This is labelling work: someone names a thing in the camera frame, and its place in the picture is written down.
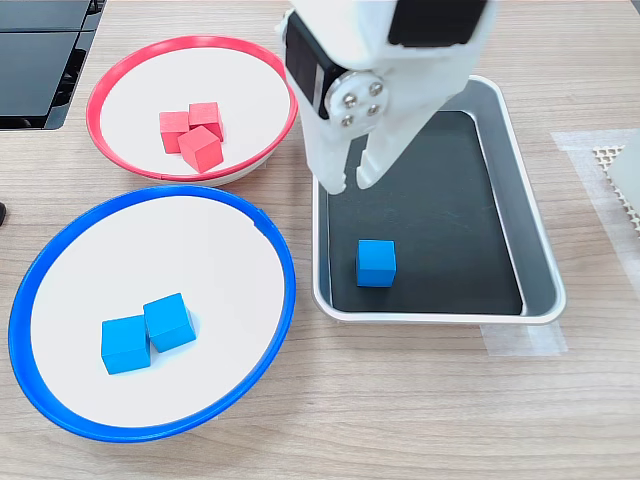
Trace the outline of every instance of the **robotic arm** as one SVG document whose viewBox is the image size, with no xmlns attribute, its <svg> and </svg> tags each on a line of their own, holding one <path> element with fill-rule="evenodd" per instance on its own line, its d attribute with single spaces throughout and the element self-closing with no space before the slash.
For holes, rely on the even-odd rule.
<svg viewBox="0 0 640 480">
<path fill-rule="evenodd" d="M 345 188 L 351 140 L 368 134 L 356 171 L 374 185 L 444 103 L 462 91 L 496 0 L 292 0 L 279 31 L 300 104 L 307 163 L 331 194 Z"/>
</svg>

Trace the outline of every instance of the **metal tray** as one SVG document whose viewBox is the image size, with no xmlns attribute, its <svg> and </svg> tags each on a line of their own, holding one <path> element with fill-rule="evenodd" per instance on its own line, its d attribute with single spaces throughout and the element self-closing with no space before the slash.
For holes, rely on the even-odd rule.
<svg viewBox="0 0 640 480">
<path fill-rule="evenodd" d="M 314 179 L 313 296 L 330 317 L 361 323 L 542 325 L 566 293 L 504 99 L 472 76 L 389 172 L 359 190 L 354 140 L 347 189 Z M 390 288 L 356 286 L 359 239 L 394 240 Z"/>
</svg>

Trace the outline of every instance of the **blue cube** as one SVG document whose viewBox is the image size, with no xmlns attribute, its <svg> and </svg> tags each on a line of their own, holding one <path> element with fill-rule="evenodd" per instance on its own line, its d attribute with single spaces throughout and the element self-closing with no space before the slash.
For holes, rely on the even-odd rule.
<svg viewBox="0 0 640 480">
<path fill-rule="evenodd" d="M 144 318 L 151 342 L 158 352 L 166 352 L 196 339 L 191 315 L 179 293 L 147 303 Z"/>
<path fill-rule="evenodd" d="M 144 316 L 102 322 L 102 361 L 109 375 L 151 365 Z"/>
<path fill-rule="evenodd" d="M 390 287 L 396 277 L 396 248 L 391 240 L 360 240 L 356 273 L 359 287 Z"/>
</svg>

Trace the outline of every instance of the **red cube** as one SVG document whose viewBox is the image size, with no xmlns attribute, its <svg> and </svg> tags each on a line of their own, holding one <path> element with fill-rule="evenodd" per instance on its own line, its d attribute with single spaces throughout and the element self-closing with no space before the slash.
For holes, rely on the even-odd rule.
<svg viewBox="0 0 640 480">
<path fill-rule="evenodd" d="M 180 153 L 178 137 L 189 131 L 187 112 L 160 112 L 160 136 L 167 153 Z"/>
<path fill-rule="evenodd" d="M 190 104 L 189 125 L 191 128 L 205 127 L 224 142 L 224 131 L 217 102 Z"/>
<path fill-rule="evenodd" d="M 178 143 L 182 158 L 198 173 L 206 172 L 222 163 L 220 139 L 203 126 L 181 135 Z"/>
</svg>

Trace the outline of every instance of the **screw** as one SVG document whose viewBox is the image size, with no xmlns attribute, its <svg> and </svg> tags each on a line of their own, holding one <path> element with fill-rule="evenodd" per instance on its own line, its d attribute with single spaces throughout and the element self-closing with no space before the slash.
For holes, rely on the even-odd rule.
<svg viewBox="0 0 640 480">
<path fill-rule="evenodd" d="M 369 85 L 369 93 L 372 97 L 377 97 L 378 95 L 380 95 L 383 89 L 384 87 L 380 82 L 373 82 L 371 85 Z"/>
<path fill-rule="evenodd" d="M 353 93 L 347 93 L 342 99 L 347 108 L 353 108 L 358 103 L 358 98 Z"/>
</svg>

